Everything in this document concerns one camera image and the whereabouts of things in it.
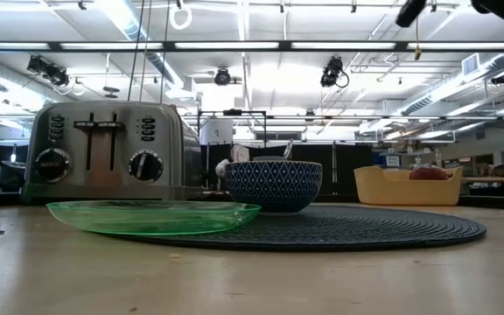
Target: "toaster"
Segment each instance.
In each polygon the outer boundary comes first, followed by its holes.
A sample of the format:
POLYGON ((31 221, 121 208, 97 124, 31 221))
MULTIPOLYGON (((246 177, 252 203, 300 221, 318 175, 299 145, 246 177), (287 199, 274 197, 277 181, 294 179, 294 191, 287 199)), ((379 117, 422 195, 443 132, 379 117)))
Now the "toaster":
POLYGON ((175 108, 133 101, 43 107, 21 197, 189 200, 202 194, 200 142, 175 108))

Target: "glass plate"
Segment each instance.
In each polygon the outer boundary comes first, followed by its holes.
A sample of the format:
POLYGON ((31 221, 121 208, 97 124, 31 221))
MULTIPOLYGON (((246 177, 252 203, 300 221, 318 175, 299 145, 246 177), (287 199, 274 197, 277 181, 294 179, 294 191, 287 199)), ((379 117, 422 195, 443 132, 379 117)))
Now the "glass plate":
POLYGON ((237 228, 259 206, 236 202, 95 200, 46 205, 56 219, 90 232, 121 235, 190 235, 237 228))

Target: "black woven placemat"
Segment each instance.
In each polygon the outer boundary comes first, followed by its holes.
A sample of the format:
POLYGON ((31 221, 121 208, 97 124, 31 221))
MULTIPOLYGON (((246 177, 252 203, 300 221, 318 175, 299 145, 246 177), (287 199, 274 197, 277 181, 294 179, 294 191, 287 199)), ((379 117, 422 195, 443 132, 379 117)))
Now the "black woven placemat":
POLYGON ((121 236, 134 241, 206 248, 336 251, 428 248, 479 239, 486 227, 451 215, 351 206, 309 206, 294 216, 259 215, 213 234, 121 236))

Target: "table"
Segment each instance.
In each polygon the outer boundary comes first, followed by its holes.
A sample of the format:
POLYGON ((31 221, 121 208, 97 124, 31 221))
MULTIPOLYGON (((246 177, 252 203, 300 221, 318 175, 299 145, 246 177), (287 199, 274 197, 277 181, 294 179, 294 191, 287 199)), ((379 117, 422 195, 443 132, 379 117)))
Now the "table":
POLYGON ((0 208, 0 315, 504 314, 504 210, 424 210, 480 221, 488 235, 385 252, 219 251, 86 233, 43 207, 0 208))
POLYGON ((504 178, 486 177, 486 178, 462 178, 463 183, 504 183, 504 178))

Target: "yellow basket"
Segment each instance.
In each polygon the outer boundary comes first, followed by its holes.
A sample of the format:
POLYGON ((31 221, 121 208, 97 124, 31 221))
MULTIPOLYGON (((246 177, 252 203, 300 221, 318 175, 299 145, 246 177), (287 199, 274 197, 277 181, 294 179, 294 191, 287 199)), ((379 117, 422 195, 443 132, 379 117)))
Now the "yellow basket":
POLYGON ((410 180, 410 171, 377 166, 354 170, 360 202, 379 206, 454 206, 459 202, 462 167, 445 170, 448 180, 410 180))

